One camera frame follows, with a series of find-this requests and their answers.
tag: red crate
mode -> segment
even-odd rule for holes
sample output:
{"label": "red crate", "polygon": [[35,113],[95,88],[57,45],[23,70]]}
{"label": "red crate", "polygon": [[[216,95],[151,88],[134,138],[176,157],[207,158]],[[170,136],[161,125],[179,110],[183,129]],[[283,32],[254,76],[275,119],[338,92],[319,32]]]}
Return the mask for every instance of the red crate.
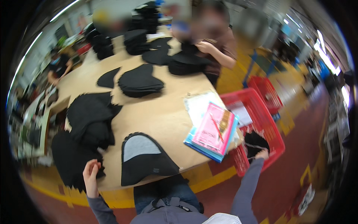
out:
{"label": "red crate", "polygon": [[[257,91],[261,99],[265,102],[270,114],[277,114],[279,109],[283,107],[276,90],[268,78],[253,76],[250,78],[247,86],[254,88]],[[266,99],[266,94],[271,94],[272,97]]]}
{"label": "red crate", "polygon": [[[240,128],[244,136],[246,132],[250,130],[255,130],[257,133],[263,132],[263,136],[270,146],[270,157],[264,162],[261,172],[264,171],[285,152],[285,144],[281,134],[265,103],[253,88],[223,94],[220,98],[225,105],[230,105],[238,101],[244,104],[252,119],[252,124]],[[236,171],[240,177],[244,176],[250,166],[246,157],[246,151],[245,143],[243,143],[229,152],[230,155],[234,157]]]}

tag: face mask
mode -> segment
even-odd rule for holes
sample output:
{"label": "face mask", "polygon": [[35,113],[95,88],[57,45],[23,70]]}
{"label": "face mask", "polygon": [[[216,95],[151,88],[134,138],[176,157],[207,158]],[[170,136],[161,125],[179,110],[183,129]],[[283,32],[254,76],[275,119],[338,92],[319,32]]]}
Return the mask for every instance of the face mask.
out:
{"label": "face mask", "polygon": [[52,60],[50,63],[51,63],[52,65],[54,65],[54,64],[56,64],[59,60],[60,60],[60,57],[58,57],[56,60]]}

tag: pink booklet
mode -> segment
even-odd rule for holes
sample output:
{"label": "pink booklet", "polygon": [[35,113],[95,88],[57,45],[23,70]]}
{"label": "pink booklet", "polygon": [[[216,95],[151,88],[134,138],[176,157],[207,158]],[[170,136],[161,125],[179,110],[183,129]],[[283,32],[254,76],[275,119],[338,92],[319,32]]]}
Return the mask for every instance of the pink booklet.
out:
{"label": "pink booklet", "polygon": [[224,155],[234,117],[230,111],[210,103],[200,127],[194,135],[193,143],[219,155]]}

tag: wooden table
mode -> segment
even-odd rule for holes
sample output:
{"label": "wooden table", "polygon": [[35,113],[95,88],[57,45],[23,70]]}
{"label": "wooden table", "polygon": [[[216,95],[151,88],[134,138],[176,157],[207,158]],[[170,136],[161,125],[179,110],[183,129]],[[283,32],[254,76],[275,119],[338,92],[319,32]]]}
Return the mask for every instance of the wooden table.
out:
{"label": "wooden table", "polygon": [[[123,47],[123,36],[115,38],[113,43],[115,55],[102,61],[96,59],[91,49],[83,65],[61,79],[58,85],[59,99],[51,105],[51,108],[54,108],[68,102],[69,106],[80,94],[108,91],[111,91],[111,95],[113,95],[113,104],[123,105],[122,110],[112,120],[116,144],[110,146],[103,155],[106,177],[97,181],[99,189],[126,188],[121,186],[121,146],[124,138],[134,132],[144,132],[153,137],[180,167],[180,172],[208,162],[210,160],[208,157],[183,144],[183,140],[193,126],[189,114],[185,110],[184,97],[208,91],[214,92],[219,97],[205,75],[200,73],[175,76],[168,71],[167,66],[154,65],[153,76],[165,83],[162,93],[142,98],[127,97],[117,86],[117,80],[124,72],[137,68],[145,62],[141,56],[127,54]],[[180,43],[176,39],[173,38],[168,44],[173,48],[170,49],[170,55],[180,51]],[[118,67],[121,69],[115,76],[114,89],[96,85],[102,74]],[[65,128],[71,129],[68,122],[66,122]],[[161,178],[165,177],[149,176],[137,185]]]}

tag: pen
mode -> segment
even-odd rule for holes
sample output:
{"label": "pen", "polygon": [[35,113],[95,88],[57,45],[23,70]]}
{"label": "pen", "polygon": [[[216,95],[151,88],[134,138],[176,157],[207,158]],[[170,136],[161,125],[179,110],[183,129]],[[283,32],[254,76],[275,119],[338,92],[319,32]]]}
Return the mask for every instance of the pen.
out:
{"label": "pen", "polygon": [[215,125],[215,128],[216,128],[217,132],[219,133],[219,137],[220,137],[221,141],[224,142],[223,137],[222,137],[221,134],[220,134],[220,130],[219,130],[219,128],[218,128],[218,125],[216,124],[216,121],[215,121],[215,119],[214,119],[213,114],[210,113],[210,116],[211,116],[211,119],[212,119],[213,122],[214,122],[214,125]]}

